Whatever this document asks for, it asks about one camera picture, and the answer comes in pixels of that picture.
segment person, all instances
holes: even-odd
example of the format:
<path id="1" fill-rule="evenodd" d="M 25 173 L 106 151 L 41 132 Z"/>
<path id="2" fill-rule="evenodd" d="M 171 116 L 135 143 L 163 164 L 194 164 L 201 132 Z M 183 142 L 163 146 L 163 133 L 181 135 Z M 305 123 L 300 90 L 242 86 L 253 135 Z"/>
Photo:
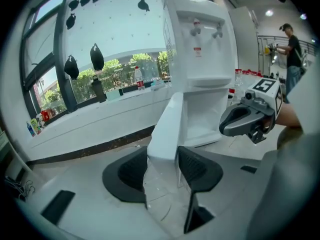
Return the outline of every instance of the person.
<path id="1" fill-rule="evenodd" d="M 286 81 L 285 81 L 285 91 L 286 96 L 295 87 L 301 78 L 301 47 L 298 38 L 294 35 L 294 30 L 292 26 L 285 23 L 280 27 L 280 30 L 284 31 L 289 38 L 289 44 L 287 46 L 277 45 L 277 51 L 280 54 L 286 55 Z M 285 98 L 285 103 L 289 103 L 287 97 Z"/>

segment black label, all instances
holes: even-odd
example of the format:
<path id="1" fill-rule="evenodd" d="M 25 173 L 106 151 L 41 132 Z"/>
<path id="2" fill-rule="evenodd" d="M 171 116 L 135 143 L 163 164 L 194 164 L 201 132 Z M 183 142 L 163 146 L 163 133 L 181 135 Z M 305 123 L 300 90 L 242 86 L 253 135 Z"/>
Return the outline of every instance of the black label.
<path id="1" fill-rule="evenodd" d="M 274 85 L 276 81 L 272 81 L 269 79 L 261 79 L 260 82 L 258 82 L 253 89 L 258 90 L 260 92 L 266 93 L 270 90 L 270 88 Z"/>
<path id="2" fill-rule="evenodd" d="M 282 105 L 282 93 L 281 93 L 281 87 L 279 86 L 278 92 L 275 96 L 275 109 L 276 109 L 276 115 L 279 114 L 281 105 Z"/>

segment black t-shirt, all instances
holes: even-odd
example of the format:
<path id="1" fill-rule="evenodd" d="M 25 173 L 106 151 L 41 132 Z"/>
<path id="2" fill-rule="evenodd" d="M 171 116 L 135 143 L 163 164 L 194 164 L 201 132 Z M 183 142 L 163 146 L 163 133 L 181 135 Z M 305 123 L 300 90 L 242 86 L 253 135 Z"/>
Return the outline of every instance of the black t-shirt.
<path id="1" fill-rule="evenodd" d="M 301 47 L 299 44 L 299 40 L 295 35 L 292 35 L 289 39 L 288 46 L 292 47 L 292 50 L 289 51 L 289 54 L 286 58 L 286 67 L 296 66 L 301 67 L 301 60 L 299 59 L 295 50 L 297 50 L 298 54 L 301 57 Z"/>

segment ceiling light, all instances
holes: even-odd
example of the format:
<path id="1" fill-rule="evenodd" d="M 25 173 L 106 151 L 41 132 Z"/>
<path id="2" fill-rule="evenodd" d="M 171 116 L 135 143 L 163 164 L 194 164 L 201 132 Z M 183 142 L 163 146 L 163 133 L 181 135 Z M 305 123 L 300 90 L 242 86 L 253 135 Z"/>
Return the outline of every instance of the ceiling light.
<path id="1" fill-rule="evenodd" d="M 302 14 L 300 15 L 300 19 L 306 20 L 306 19 L 307 19 L 307 15 L 306 15 L 305 13 L 302 13 Z"/>
<path id="2" fill-rule="evenodd" d="M 274 11 L 273 10 L 267 10 L 265 12 L 265 16 L 271 17 L 272 15 L 274 15 Z"/>

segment sticker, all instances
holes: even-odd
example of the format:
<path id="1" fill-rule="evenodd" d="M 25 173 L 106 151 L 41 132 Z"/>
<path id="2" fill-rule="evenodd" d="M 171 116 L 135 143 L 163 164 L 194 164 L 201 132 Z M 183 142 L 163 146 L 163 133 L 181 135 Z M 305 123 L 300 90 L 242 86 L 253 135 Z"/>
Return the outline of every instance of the sticker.
<path id="1" fill-rule="evenodd" d="M 258 90 L 260 92 L 266 93 L 274 85 L 276 81 L 271 81 L 268 79 L 261 79 L 252 89 Z"/>
<path id="2" fill-rule="evenodd" d="M 195 51 L 196 57 L 201 57 L 201 47 L 194 47 L 193 50 Z"/>
<path id="3" fill-rule="evenodd" d="M 278 92 L 275 96 L 275 109 L 276 109 L 276 115 L 279 114 L 281 105 L 282 105 L 282 93 L 281 93 L 281 87 L 279 86 Z"/>

